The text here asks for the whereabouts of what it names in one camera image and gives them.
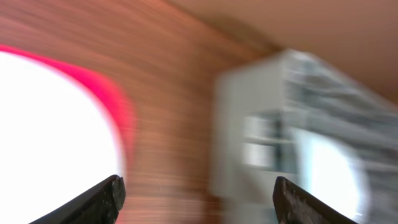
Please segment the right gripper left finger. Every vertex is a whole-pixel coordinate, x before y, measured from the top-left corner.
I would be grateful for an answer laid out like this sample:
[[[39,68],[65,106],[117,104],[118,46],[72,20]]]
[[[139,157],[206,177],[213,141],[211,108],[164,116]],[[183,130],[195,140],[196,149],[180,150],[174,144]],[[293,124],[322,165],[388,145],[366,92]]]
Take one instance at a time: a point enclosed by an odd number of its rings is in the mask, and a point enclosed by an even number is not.
[[[124,179],[111,175],[31,224],[115,224],[125,199]]]

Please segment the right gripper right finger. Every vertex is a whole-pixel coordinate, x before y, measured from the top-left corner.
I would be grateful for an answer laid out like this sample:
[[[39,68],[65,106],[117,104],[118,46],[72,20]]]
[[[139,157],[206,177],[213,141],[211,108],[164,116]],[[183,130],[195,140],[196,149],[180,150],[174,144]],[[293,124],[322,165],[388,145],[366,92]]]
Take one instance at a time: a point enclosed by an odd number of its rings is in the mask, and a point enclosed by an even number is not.
[[[282,176],[272,199],[279,224],[357,224]]]

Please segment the light blue plate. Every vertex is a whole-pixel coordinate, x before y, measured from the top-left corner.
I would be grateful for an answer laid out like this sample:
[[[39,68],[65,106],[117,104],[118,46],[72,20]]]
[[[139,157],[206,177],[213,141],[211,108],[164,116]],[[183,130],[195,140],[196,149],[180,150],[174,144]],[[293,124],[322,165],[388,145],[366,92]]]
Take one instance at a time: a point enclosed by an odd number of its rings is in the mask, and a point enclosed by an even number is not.
[[[116,123],[82,83],[1,52],[1,222],[30,223],[124,175]]]

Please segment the light blue bowl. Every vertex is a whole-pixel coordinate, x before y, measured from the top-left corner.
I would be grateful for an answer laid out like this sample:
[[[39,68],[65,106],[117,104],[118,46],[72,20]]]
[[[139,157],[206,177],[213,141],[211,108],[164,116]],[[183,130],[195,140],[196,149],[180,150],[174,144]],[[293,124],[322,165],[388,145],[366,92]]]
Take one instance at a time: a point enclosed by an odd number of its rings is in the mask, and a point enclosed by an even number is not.
[[[343,141],[306,131],[292,131],[300,186],[340,214],[366,223],[371,191],[363,163]]]

